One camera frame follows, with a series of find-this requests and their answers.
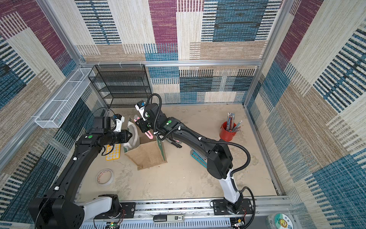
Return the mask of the pink utility knife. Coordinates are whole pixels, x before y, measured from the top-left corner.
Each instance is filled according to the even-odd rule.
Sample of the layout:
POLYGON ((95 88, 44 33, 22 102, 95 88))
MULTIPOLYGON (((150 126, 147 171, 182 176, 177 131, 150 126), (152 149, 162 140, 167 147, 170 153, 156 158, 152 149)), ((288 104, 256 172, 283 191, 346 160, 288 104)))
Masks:
MULTIPOLYGON (((135 115, 133 120, 136 123, 138 120, 140 119, 140 117, 138 115, 135 115)), ((145 135, 149 138, 149 139, 153 139, 153 135, 150 133, 150 131, 148 130, 147 132, 145 132, 145 135)))

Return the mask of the green Christmas burlap tote bag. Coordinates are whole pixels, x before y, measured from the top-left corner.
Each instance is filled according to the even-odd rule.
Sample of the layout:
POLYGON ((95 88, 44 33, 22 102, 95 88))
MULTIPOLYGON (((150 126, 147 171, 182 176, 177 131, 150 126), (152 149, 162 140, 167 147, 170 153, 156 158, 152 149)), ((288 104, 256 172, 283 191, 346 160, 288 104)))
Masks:
POLYGON ((131 117, 128 117, 126 127, 132 133, 132 137, 123 144, 124 155, 137 166, 138 170, 167 163, 166 153, 160 140, 150 139, 142 133, 131 117))

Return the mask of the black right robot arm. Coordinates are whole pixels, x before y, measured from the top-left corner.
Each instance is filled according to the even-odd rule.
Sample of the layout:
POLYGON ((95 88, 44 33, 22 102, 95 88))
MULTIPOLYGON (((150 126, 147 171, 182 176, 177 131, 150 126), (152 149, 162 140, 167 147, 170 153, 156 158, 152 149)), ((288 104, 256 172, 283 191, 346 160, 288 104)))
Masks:
POLYGON ((168 140, 172 145, 180 148, 184 143, 201 154, 206 159, 208 173, 219 180, 227 202, 226 209, 231 214, 237 214, 242 209, 243 192, 246 188, 238 189, 234 180, 234 174, 247 168, 251 162, 249 151, 233 142, 209 139, 192 129, 174 117, 167 117, 162 111, 161 97, 159 94, 149 95, 147 101, 139 101, 135 108, 141 118, 136 120, 136 125, 143 133, 151 132, 157 140, 168 140), (246 162, 234 169, 233 157, 229 146, 244 151, 246 162))

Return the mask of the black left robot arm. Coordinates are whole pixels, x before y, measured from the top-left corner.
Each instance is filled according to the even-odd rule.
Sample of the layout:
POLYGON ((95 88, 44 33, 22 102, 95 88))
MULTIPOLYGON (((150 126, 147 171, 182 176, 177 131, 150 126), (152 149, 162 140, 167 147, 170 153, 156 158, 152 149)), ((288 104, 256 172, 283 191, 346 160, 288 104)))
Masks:
POLYGON ((75 144, 69 163, 41 198, 34 198, 28 210, 36 229, 78 229, 98 215, 117 218, 122 207, 115 194, 105 194, 87 204, 75 203, 77 190, 92 162, 106 145, 127 143, 132 133, 93 129, 75 144))

